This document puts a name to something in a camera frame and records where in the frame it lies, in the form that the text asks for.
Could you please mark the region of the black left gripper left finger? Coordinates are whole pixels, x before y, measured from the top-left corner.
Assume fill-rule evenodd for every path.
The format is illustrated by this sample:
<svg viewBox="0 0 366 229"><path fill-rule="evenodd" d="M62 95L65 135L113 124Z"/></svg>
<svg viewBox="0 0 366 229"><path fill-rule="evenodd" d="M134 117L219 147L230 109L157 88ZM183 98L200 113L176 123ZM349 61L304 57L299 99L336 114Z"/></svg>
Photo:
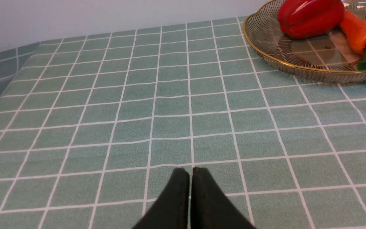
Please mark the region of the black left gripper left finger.
<svg viewBox="0 0 366 229"><path fill-rule="evenodd" d="M189 174L175 168L158 199L134 229L186 229L188 225Z"/></svg>

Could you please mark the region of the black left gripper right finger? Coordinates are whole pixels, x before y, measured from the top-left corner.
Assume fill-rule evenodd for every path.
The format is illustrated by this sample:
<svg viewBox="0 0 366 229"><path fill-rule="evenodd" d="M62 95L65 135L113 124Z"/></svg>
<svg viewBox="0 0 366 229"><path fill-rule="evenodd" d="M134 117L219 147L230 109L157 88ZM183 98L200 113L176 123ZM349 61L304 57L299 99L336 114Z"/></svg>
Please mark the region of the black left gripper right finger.
<svg viewBox="0 0 366 229"><path fill-rule="evenodd" d="M254 229L223 193L207 168L193 168L190 226L192 229Z"/></svg>

